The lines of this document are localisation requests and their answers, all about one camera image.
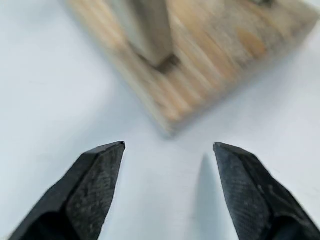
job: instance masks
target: textured black plastic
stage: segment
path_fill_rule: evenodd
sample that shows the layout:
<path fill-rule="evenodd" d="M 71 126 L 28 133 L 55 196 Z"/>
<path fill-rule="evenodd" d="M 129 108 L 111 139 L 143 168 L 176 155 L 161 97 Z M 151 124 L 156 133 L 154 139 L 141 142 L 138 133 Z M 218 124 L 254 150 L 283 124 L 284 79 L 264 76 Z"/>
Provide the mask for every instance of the textured black plastic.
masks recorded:
<path fill-rule="evenodd" d="M 112 204 L 123 142 L 80 156 L 51 187 L 9 240 L 97 240 Z"/>
<path fill-rule="evenodd" d="M 213 149 L 239 240 L 320 240 L 303 208 L 256 156 L 223 143 Z"/>

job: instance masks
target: wooden post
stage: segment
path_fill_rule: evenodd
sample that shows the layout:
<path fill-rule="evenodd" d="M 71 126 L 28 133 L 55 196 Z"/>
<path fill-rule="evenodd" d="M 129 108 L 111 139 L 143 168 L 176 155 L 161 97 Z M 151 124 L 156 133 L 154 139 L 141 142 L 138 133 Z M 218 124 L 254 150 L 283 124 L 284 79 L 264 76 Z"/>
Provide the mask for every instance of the wooden post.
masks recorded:
<path fill-rule="evenodd" d="M 153 67 L 173 55 L 166 0 L 109 0 L 127 40 Z"/>

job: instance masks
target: plywood board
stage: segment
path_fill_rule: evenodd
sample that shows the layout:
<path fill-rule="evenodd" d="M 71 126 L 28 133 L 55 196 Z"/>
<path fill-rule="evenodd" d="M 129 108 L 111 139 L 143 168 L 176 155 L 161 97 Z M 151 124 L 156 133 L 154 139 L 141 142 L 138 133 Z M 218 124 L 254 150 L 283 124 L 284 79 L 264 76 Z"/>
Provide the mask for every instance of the plywood board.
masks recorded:
<path fill-rule="evenodd" d="M 297 0 L 167 0 L 176 59 L 160 72 L 135 54 L 105 0 L 67 2 L 169 134 L 294 49 L 319 19 Z"/>

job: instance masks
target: wooden block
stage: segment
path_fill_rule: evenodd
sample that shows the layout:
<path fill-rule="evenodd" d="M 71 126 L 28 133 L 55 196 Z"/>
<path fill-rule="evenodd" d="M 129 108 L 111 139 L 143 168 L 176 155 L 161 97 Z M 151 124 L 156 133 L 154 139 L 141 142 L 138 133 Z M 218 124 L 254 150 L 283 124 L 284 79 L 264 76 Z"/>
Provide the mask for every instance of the wooden block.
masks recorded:
<path fill-rule="evenodd" d="M 299 0 L 168 0 L 175 60 L 160 72 L 131 49 L 104 0 L 67 0 L 169 134 L 294 49 L 319 15 Z"/>

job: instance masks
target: white background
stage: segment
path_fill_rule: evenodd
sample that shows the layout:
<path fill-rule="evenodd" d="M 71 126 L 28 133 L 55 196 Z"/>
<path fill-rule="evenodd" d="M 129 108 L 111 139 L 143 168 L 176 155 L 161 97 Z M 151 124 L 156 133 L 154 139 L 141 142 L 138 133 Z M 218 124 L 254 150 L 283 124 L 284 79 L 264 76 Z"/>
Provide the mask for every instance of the white background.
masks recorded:
<path fill-rule="evenodd" d="M 126 151 L 101 240 L 236 240 L 216 141 L 255 153 L 319 226 L 319 136 L 319 25 L 169 139 L 63 4 L 0 0 L 0 236 L 81 153 L 115 141 Z"/>

